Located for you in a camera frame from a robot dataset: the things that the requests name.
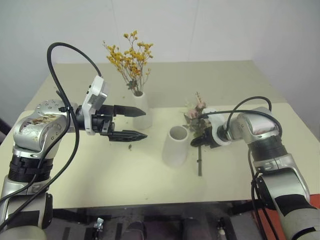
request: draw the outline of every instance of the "floor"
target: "floor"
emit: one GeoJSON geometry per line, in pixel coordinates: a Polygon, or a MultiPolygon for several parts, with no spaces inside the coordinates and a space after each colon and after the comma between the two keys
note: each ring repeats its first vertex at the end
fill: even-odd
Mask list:
{"type": "MultiPolygon", "coordinates": [[[[212,202],[99,207],[86,209],[86,214],[104,216],[100,240],[120,240],[127,226],[136,221],[144,222],[147,240],[181,240],[182,223],[186,218],[198,220],[212,240],[260,240],[251,213],[229,216],[231,206],[229,202],[212,202]],[[221,218],[225,222],[225,236],[217,229],[221,218]]],[[[45,232],[48,240],[91,240],[92,229],[93,222],[78,224],[53,218],[45,232]]]]}

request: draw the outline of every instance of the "white vase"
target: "white vase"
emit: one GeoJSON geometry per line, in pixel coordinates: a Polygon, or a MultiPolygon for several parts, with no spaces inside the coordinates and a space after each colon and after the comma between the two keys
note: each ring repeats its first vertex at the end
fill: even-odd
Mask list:
{"type": "Polygon", "coordinates": [[[141,109],[146,114],[143,116],[137,116],[133,118],[133,127],[136,129],[147,129],[152,125],[152,112],[148,106],[148,100],[146,94],[143,92],[141,96],[133,95],[135,106],[141,109]]]}
{"type": "Polygon", "coordinates": [[[179,167],[187,159],[189,148],[188,130],[183,126],[172,127],[165,139],[162,160],[170,167],[179,167]]]}

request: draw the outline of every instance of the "white cylindrical vase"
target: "white cylindrical vase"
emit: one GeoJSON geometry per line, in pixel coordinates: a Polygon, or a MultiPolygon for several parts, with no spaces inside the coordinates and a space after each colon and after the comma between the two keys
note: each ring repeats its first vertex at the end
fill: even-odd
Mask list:
{"type": "Polygon", "coordinates": [[[133,118],[133,127],[136,129],[147,129],[152,125],[152,112],[150,111],[146,94],[143,92],[141,96],[133,95],[135,106],[146,114],[133,118]]]}
{"type": "Polygon", "coordinates": [[[188,130],[183,126],[172,127],[165,139],[162,160],[170,167],[179,167],[187,159],[189,148],[188,130]]]}

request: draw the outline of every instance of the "white wall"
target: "white wall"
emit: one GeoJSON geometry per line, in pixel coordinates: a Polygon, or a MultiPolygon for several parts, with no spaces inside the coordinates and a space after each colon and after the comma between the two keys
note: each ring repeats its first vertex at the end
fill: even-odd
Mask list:
{"type": "MultiPolygon", "coordinates": [[[[290,55],[301,41],[316,45],[305,35],[319,37],[315,0],[2,0],[0,7],[0,117],[13,124],[38,86],[49,74],[47,47],[56,41],[70,43],[95,62],[108,62],[102,40],[108,44],[127,44],[123,33],[138,30],[138,36],[154,44],[155,62],[250,60],[282,91],[295,110],[314,129],[319,115],[306,112],[310,102],[319,102],[315,84],[317,69],[304,68],[304,83],[296,69],[297,62],[312,58],[311,47],[290,55]],[[285,21],[297,22],[286,29],[285,21]],[[283,42],[276,39],[284,32],[283,42]],[[291,62],[278,68],[277,59],[291,62]]],[[[82,63],[80,56],[68,49],[53,54],[58,63],[82,63]]]]}

